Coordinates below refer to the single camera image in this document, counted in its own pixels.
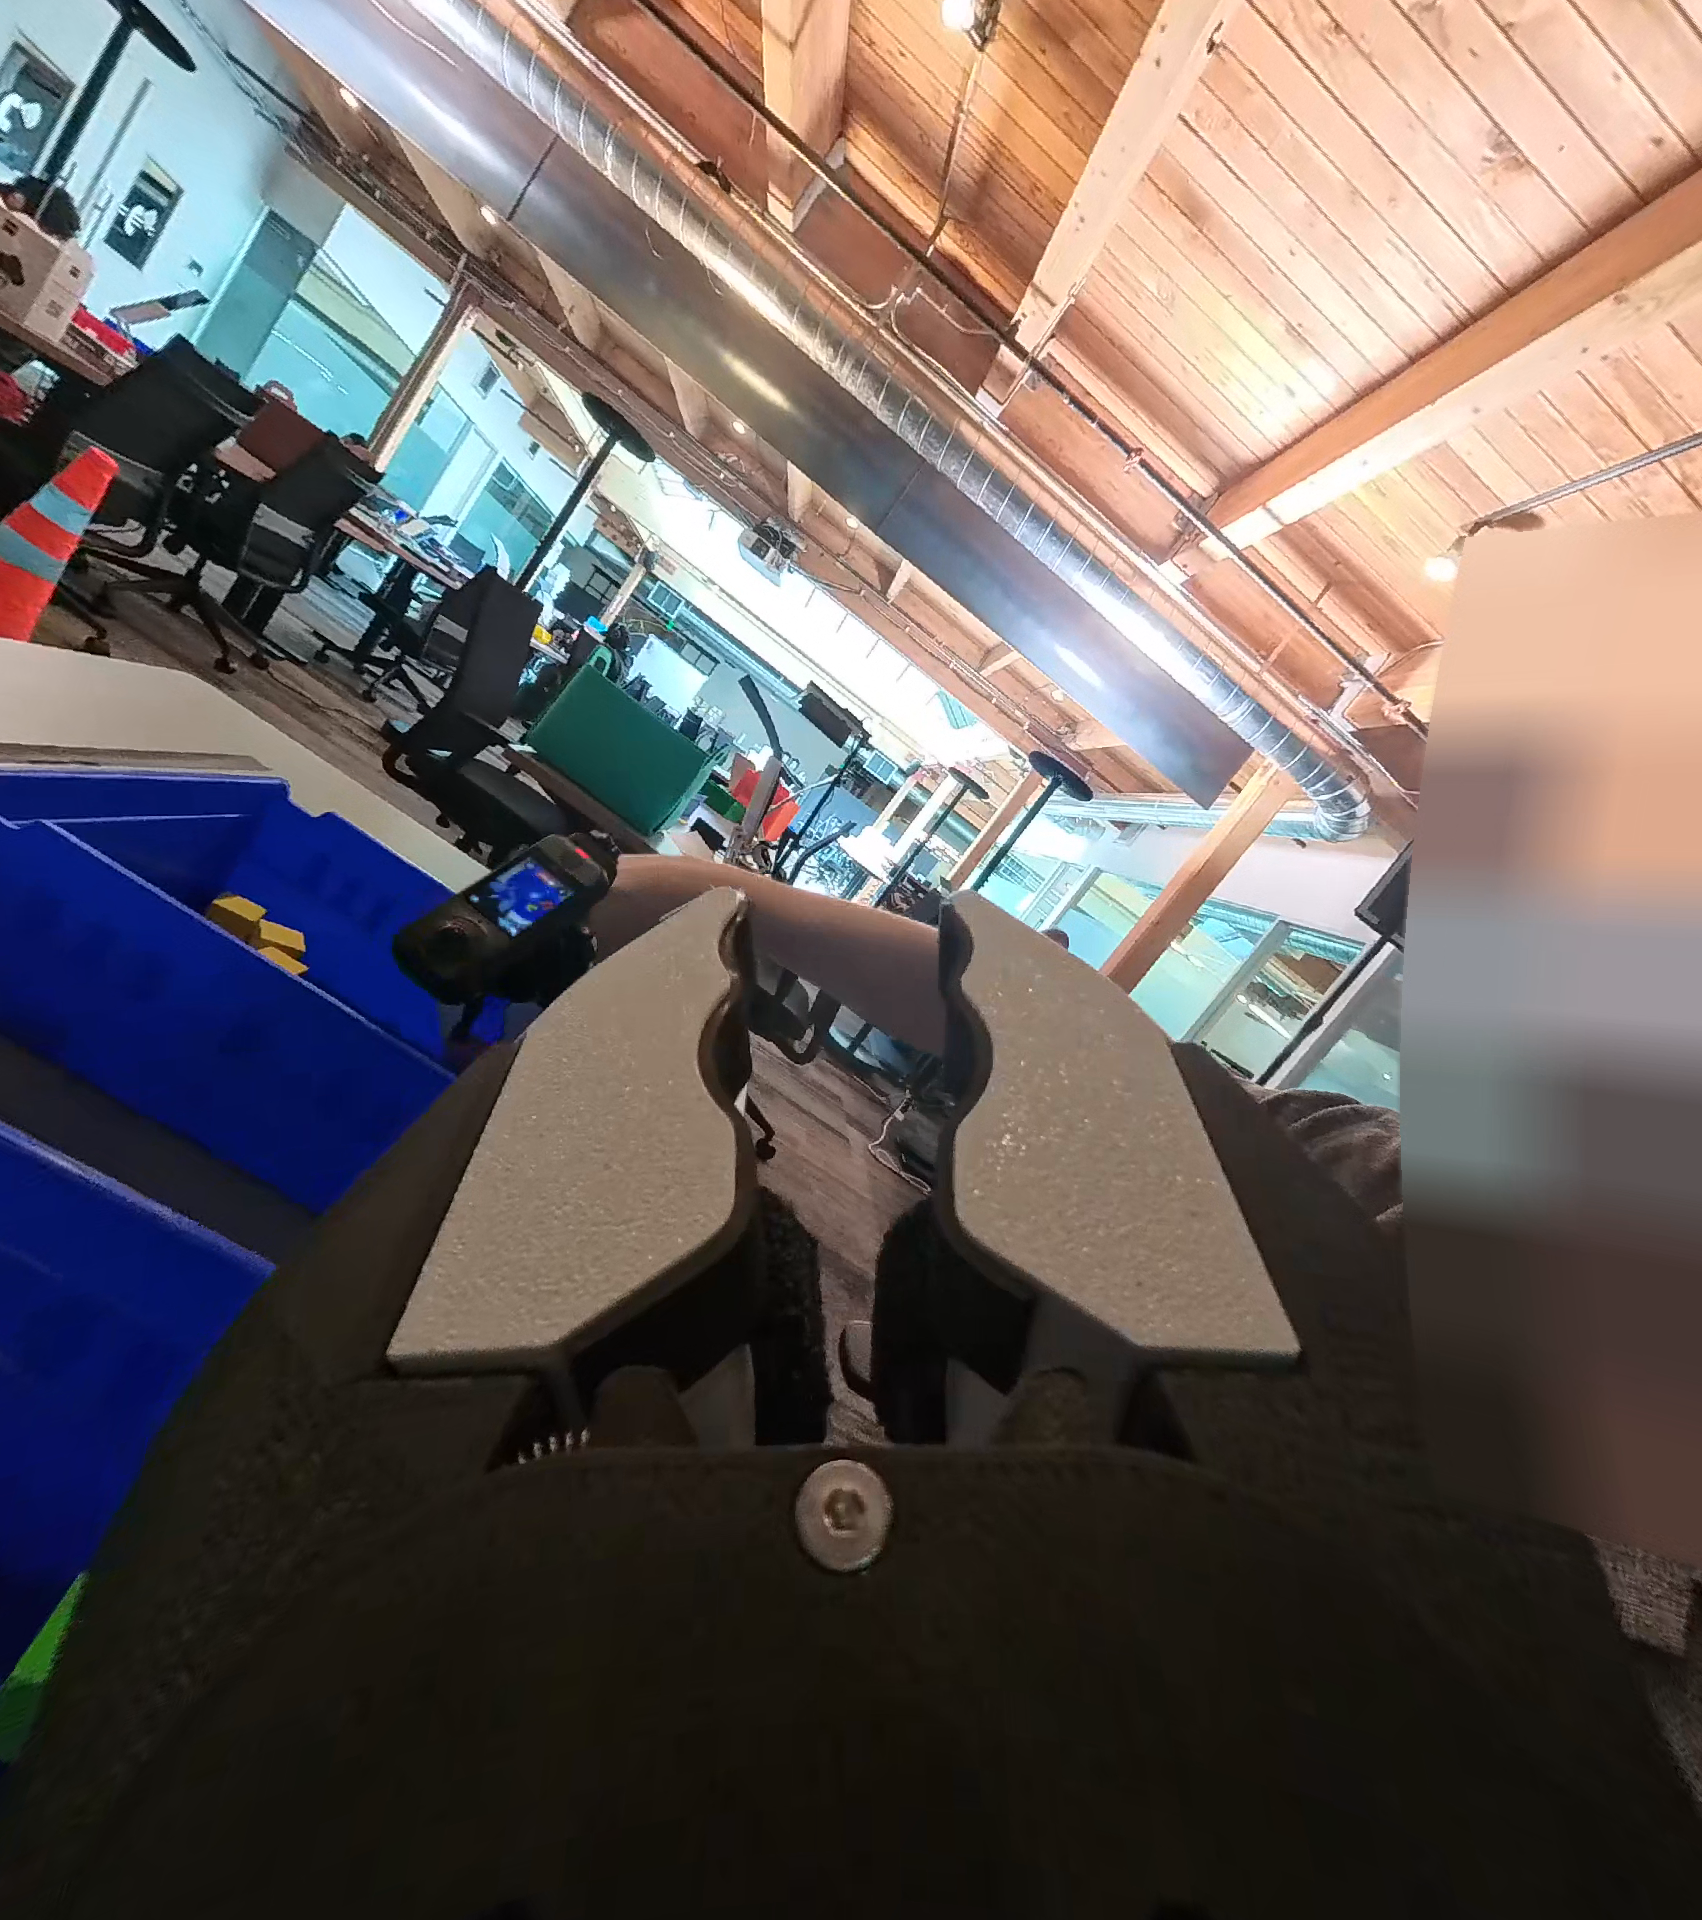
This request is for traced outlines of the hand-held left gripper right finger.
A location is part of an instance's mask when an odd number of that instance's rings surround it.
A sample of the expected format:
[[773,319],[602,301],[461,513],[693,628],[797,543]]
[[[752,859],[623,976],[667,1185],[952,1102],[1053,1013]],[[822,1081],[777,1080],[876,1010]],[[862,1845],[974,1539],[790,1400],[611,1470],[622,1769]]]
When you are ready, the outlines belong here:
[[1018,1364],[1293,1364],[1300,1341],[1166,1033],[993,902],[940,913],[940,1212]]

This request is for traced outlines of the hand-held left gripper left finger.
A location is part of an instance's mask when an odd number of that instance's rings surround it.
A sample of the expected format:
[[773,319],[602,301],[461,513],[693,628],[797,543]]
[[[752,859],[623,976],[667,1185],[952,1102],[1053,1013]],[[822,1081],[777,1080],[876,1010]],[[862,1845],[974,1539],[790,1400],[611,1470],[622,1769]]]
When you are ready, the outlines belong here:
[[390,1335],[396,1373],[572,1364],[740,1241],[748,934],[742,891],[701,890],[530,1022]]

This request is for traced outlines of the green partition panel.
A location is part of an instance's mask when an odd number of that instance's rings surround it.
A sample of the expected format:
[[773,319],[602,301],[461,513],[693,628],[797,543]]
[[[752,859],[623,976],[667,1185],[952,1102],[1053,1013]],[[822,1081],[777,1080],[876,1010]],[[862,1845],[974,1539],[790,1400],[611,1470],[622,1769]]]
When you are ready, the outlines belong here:
[[643,837],[684,816],[716,758],[594,668],[562,688],[520,748]]

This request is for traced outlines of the black pole stand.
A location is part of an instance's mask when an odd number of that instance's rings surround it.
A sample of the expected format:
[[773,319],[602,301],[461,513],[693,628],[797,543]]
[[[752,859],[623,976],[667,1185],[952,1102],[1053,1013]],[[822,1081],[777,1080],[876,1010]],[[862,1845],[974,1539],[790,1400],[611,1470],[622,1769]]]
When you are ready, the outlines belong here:
[[1026,842],[1044,822],[1053,801],[1089,804],[1098,797],[1094,786],[1081,776],[1079,768],[1049,751],[1036,751],[1028,762],[1029,773],[1038,779],[1036,792],[1022,805],[1007,827],[1004,840],[993,852],[991,873],[1004,867],[1015,867],[1029,852]]
[[121,60],[126,60],[135,41],[141,40],[175,69],[187,75],[195,71],[195,60],[192,58],[190,48],[171,30],[154,4],[109,1],[109,8],[114,11],[114,23],[104,40],[104,45],[84,82],[72,96],[50,144],[35,160],[33,171],[39,180],[52,183],[64,180],[70,160],[75,155],[75,149],[89,127],[104,93],[114,82]]
[[600,479],[603,468],[610,460],[623,451],[639,468],[645,468],[653,462],[656,454],[649,442],[638,432],[638,428],[619,414],[607,399],[595,394],[584,394],[582,405],[586,415],[594,421],[597,432],[595,444],[587,447],[587,454],[578,468],[568,494],[560,505],[550,515],[550,523],[539,536],[538,543],[532,548],[526,564],[522,564],[514,576],[514,585],[522,592],[530,590],[536,579],[544,573],[545,564],[553,555],[560,540],[569,529],[572,520],[587,501],[595,481]]

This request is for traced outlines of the orange traffic cone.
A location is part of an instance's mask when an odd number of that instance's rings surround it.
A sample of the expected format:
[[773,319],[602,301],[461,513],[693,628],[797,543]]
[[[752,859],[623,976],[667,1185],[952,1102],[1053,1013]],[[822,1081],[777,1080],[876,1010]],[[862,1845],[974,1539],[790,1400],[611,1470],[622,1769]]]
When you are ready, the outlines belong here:
[[0,520],[0,640],[33,640],[118,472],[112,451],[85,445]]

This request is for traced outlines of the black ceiling panel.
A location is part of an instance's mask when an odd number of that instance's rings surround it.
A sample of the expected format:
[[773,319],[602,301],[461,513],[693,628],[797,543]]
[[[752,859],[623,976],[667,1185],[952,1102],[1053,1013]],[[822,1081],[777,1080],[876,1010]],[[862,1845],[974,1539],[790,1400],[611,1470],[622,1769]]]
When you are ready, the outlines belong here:
[[838,505],[970,612],[1070,702],[1194,804],[1217,801],[1248,746],[1148,658],[1086,593],[971,490],[980,455],[904,385],[874,348],[849,344],[838,380],[838,311],[759,262],[721,225],[677,240],[555,133],[532,130],[510,163],[511,221],[550,241],[651,345],[736,408]]

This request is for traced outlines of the ceiling spot lamp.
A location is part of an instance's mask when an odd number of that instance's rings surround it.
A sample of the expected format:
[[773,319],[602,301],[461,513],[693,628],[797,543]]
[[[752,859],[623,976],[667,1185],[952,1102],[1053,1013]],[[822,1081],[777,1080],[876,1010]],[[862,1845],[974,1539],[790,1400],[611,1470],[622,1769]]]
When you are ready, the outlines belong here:
[[1487,515],[1478,515],[1461,526],[1461,529],[1436,554],[1428,555],[1422,564],[1422,573],[1428,582],[1436,585],[1447,585],[1458,579],[1460,566],[1465,554],[1465,548],[1472,540],[1487,533],[1528,533],[1543,527],[1548,517],[1541,510],[1503,510]]

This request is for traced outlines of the green cube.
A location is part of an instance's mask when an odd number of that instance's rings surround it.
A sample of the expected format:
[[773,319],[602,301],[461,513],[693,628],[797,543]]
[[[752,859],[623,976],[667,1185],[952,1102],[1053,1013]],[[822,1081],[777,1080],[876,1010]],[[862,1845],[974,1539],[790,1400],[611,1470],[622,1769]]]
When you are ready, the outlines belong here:
[[89,1571],[78,1571],[64,1596],[39,1623],[32,1639],[0,1684],[0,1765],[16,1764],[39,1724],[47,1684],[59,1662],[66,1637],[85,1588]]

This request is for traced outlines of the white cardboard box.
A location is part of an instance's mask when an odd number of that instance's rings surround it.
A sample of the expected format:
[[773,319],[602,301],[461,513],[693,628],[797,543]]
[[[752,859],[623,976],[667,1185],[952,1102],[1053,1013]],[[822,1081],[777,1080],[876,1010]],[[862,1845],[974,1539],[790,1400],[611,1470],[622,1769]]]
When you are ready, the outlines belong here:
[[0,315],[33,340],[59,344],[95,277],[75,237],[47,234],[0,191]]

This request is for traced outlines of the silver ventilation duct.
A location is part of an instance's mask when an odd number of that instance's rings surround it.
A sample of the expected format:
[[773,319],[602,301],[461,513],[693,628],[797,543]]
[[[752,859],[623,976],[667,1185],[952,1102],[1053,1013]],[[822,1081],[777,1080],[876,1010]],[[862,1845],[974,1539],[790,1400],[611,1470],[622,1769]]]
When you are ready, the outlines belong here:
[[1138,593],[1079,531],[1024,479],[993,424],[947,371],[895,326],[871,318],[831,274],[793,253],[768,218],[719,188],[693,161],[667,153],[661,133],[625,107],[600,103],[557,66],[534,34],[483,4],[413,4],[480,75],[553,133],[587,173],[680,244],[759,319],[797,348],[865,415],[1004,533],[1052,583],[1086,609],[1119,659],[1178,685],[1252,753],[1267,758],[1311,804],[1318,831],[1350,842],[1369,825],[1365,782],[1318,741],[1316,729],[1273,712],[1168,612]]

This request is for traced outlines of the wall poster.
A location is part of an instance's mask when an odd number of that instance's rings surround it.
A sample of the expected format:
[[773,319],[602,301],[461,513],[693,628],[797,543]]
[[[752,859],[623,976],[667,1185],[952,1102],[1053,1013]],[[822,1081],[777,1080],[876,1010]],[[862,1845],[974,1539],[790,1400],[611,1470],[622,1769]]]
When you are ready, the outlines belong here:
[[30,41],[13,40],[0,58],[0,168],[30,175],[58,131],[75,83]]
[[109,206],[95,245],[128,268],[145,270],[183,198],[183,182],[145,155]]

